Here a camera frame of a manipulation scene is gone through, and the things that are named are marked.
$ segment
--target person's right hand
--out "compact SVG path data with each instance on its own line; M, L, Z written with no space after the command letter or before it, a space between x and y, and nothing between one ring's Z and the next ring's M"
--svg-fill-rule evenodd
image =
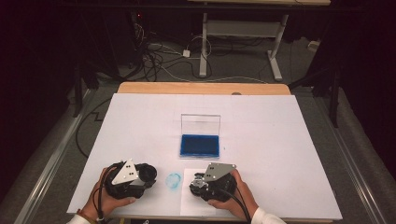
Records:
M235 177L236 186L238 187L239 191L242 194L242 198L245 201L245 204L247 206L247 211L248 211L250 217L253 217L254 213L259 208L259 206L254 201L253 194L251 193L250 189L248 188L247 183L242 181L241 175L239 174L239 172L237 170L231 171L231 175L233 177ZM241 203L243 202L238 190L235 191L234 195ZM239 206L239 204L234 199L230 199L225 203L212 199L212 200L208 200L207 203L214 206L215 208L218 208L218 209L227 209L234 216L240 217L240 218L246 220L244 211L242 210L241 206Z

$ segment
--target blue stamp mark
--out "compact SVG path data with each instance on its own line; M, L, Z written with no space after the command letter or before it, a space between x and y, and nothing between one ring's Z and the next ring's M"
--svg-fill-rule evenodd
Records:
M180 174L172 173L165 179L166 186L171 190L176 190L180 185L181 176Z

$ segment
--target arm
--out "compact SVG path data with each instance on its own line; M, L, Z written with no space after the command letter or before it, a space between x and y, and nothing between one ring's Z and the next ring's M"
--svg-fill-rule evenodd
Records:
M235 197L242 202L242 198L245 201L247 211L250 215L250 217L253 217L251 223L252 224L278 224L278 223L285 223L282 221L279 217L276 217L274 215L265 213L264 210L262 210L254 200L253 194L251 193L248 184L245 183L242 180L241 175L237 170L233 170L231 172L231 175L235 177L236 180L236 186L238 187L240 193L238 191L235 192ZM244 212L242 211L242 208L239 206L239 204L233 200L230 199L227 202L219 202L216 200L209 200L207 201L210 205L218 208L218 209L227 209L231 212L236 217L240 217L244 220L246 220Z
M90 224L96 223L96 219L98 218L98 212L95 208L98 204L98 192L100 188L100 183L104 175L106 168L103 169L102 174L99 178L99 181L93 186L91 191L90 198L84 207L79 210L77 214L68 222L69 224ZM107 194L105 187L102 186L102 211L104 216L108 216L114 209L118 207L122 207L128 205L130 203L134 203L136 198L124 198L124 199L115 199Z

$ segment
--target hand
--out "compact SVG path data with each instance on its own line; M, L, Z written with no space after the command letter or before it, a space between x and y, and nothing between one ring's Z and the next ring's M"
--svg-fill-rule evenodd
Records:
M91 220L96 220L98 218L98 213L96 211L95 205L93 204L93 196L95 200L96 206L98 205L98 195L99 195L99 188L100 188L100 183L102 178L104 177L104 173L107 168L103 169L102 174L99 178L99 181L95 184L91 191L90 198L88 199L87 203L85 206L81 209L81 213L84 214L86 217L88 217ZM102 186L102 211L103 215L106 217L109 215L114 209L118 207L122 207L125 205L128 205L130 203L134 203L136 201L136 198L124 198L124 199L115 199L111 197L110 195L107 194L107 191L104 186Z
M259 206L254 201L253 194L251 193L250 189L248 188L247 183L242 181L241 175L239 174L239 172L237 170L231 171L231 175L233 177L235 177L236 186L238 187L239 191L242 194L242 197L244 198L245 204L247 206L247 211L248 211L250 217L253 217L254 213L259 208ZM239 192L237 190L235 191L235 193L233 195L242 203L241 195L239 194ZM215 208L218 208L218 209L227 209L234 216L240 217L240 218L246 220L245 214L244 214L241 206L239 206L239 204L234 199L230 199L225 203L212 199L212 200L208 200L207 203L214 206Z

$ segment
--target white sleeve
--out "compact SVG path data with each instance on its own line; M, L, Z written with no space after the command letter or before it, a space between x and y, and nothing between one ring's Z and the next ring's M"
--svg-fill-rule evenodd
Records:
M79 215L74 215L74 217L69 222L67 222L67 224L90 224L90 222Z
M282 219L272 214L266 213L260 207L256 210L251 219L251 224L281 224L285 223Z

